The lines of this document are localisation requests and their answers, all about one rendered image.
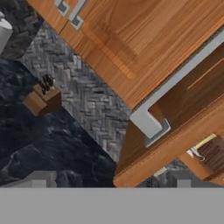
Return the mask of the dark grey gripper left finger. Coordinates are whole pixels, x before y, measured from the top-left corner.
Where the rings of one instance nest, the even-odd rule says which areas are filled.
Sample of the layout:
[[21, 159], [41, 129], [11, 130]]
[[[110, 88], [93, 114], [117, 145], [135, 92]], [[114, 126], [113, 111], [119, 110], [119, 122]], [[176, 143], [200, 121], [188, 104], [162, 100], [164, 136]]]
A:
[[3, 185], [3, 188], [51, 188], [56, 187], [56, 171], [34, 171], [26, 178]]

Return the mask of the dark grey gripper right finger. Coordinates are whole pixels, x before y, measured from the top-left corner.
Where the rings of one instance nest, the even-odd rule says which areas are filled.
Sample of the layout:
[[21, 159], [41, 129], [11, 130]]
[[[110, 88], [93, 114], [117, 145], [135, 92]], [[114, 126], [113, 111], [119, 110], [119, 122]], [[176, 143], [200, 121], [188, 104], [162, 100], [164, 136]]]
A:
[[170, 187], [177, 188], [221, 188], [220, 185], [203, 181], [194, 175], [182, 171], [173, 171], [168, 175], [168, 183]]

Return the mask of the open wooden cabinet door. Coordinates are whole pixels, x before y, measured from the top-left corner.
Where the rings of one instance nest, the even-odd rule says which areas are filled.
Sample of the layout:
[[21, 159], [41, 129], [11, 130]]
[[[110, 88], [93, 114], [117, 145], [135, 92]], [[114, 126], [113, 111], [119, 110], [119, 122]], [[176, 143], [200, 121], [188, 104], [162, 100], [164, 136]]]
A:
[[224, 137], [224, 43], [149, 111], [171, 129], [148, 146], [142, 131], [128, 124], [114, 176], [117, 187], [138, 186], [212, 133]]

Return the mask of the wide wooden cabinet door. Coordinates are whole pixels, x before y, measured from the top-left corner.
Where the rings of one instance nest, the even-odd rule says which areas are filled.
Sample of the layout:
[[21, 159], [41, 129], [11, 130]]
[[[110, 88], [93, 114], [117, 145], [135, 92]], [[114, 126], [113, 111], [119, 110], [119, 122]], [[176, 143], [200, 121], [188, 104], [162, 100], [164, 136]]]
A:
[[131, 109], [224, 25], [224, 0], [87, 0], [62, 38]]

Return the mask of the dark brown striped object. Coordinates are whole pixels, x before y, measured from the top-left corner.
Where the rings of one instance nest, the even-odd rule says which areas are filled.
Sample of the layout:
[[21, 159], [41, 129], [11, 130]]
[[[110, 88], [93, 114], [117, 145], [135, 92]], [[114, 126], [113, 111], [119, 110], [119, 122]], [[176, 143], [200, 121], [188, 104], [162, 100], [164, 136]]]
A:
[[224, 169], [224, 137], [212, 133], [191, 147], [187, 153], [211, 174]]

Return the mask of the wooden knife block, black knives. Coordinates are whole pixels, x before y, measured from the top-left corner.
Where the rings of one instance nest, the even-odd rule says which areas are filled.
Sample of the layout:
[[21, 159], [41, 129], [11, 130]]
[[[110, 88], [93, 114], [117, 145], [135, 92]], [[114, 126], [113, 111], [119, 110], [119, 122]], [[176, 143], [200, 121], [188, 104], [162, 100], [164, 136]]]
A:
[[32, 87], [32, 91], [24, 98], [23, 104], [35, 115], [41, 116], [61, 108], [61, 90], [54, 78], [44, 74], [42, 79]]

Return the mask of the white box-shaped object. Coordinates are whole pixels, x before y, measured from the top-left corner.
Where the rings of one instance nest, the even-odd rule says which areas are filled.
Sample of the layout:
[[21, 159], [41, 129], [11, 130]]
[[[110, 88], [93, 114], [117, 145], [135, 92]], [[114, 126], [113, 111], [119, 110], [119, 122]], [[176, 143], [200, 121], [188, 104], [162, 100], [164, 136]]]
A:
[[0, 55], [13, 33], [12, 25], [6, 20], [5, 15], [0, 11]]

